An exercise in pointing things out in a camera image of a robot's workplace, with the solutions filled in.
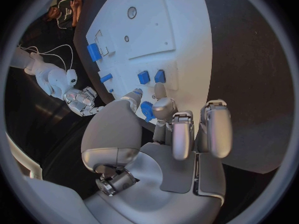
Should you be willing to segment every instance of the white wire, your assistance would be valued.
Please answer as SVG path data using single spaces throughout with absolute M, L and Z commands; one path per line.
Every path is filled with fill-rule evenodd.
M 73 54 L 73 49 L 72 49 L 72 47 L 71 47 L 70 45 L 68 45 L 68 44 L 63 44 L 63 45 L 57 46 L 57 47 L 55 47 L 54 49 L 52 49 L 52 50 L 50 50 L 50 51 L 43 52 L 43 53 L 40 53 L 40 52 L 38 51 L 38 48 L 37 48 L 36 46 L 29 46 L 28 48 L 23 48 L 23 47 L 20 46 L 20 48 L 22 48 L 22 49 L 29 49 L 29 48 L 31 48 L 31 47 L 34 47 L 34 48 L 36 48 L 38 54 L 47 55 L 47 53 L 49 53 L 49 52 L 51 52 L 51 51 L 54 51 L 54 50 L 56 50 L 57 48 L 62 47 L 62 46 L 68 46 L 68 47 L 71 49 L 72 59 L 71 59 L 70 69 L 72 69 L 74 54 Z
M 20 47 L 21 49 L 23 49 L 23 50 L 34 51 L 34 52 L 36 52 L 37 54 L 48 55 L 48 56 L 57 56 L 57 57 L 59 57 L 60 60 L 62 61 L 63 65 L 64 65 L 64 70 L 66 71 L 66 65 L 65 65 L 65 63 L 64 63 L 64 60 L 63 60 L 60 56 L 58 56 L 58 55 L 56 55 L 56 54 L 44 54 L 44 53 L 37 52 L 36 50 L 30 49 L 30 48 L 24 48 L 24 47 L 21 47 L 21 46 L 19 46 L 19 47 Z

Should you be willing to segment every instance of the person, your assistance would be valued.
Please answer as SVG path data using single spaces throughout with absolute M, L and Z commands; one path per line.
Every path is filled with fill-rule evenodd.
M 61 0 L 57 7 L 51 7 L 46 15 L 46 20 L 57 20 L 61 29 L 76 27 L 82 9 L 82 0 Z

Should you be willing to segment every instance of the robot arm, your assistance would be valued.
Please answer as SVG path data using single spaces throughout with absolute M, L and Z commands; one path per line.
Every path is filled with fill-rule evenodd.
M 41 55 L 27 53 L 17 48 L 12 59 L 12 67 L 24 69 L 34 75 L 38 85 L 50 96 L 64 100 L 70 109 L 79 116 L 96 114 L 101 108 L 95 108 L 97 93 L 90 87 L 78 90 L 75 70 L 67 72 L 54 64 L 45 63 Z

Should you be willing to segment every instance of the blue switch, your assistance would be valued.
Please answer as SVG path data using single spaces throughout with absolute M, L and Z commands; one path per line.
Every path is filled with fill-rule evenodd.
M 140 105 L 142 113 L 146 116 L 146 122 L 150 122 L 155 116 L 152 113 L 152 103 L 148 101 L 142 102 Z
M 101 82 L 104 83 L 105 81 L 108 81 L 108 80 L 110 80 L 111 78 L 113 78 L 113 77 L 112 77 L 112 75 L 109 73 L 108 75 L 103 76 L 103 77 L 101 78 Z
M 150 82 L 150 76 L 147 71 L 142 71 L 138 74 L 139 82 L 142 85 L 145 85 L 146 83 Z
M 96 43 L 92 43 L 87 46 L 87 50 L 89 51 L 89 55 L 92 59 L 92 61 L 97 61 L 102 58 L 99 48 Z
M 161 82 L 161 83 L 165 83 L 166 82 L 164 70 L 159 70 L 157 72 L 157 74 L 154 76 L 154 81 L 156 83 L 157 82 Z

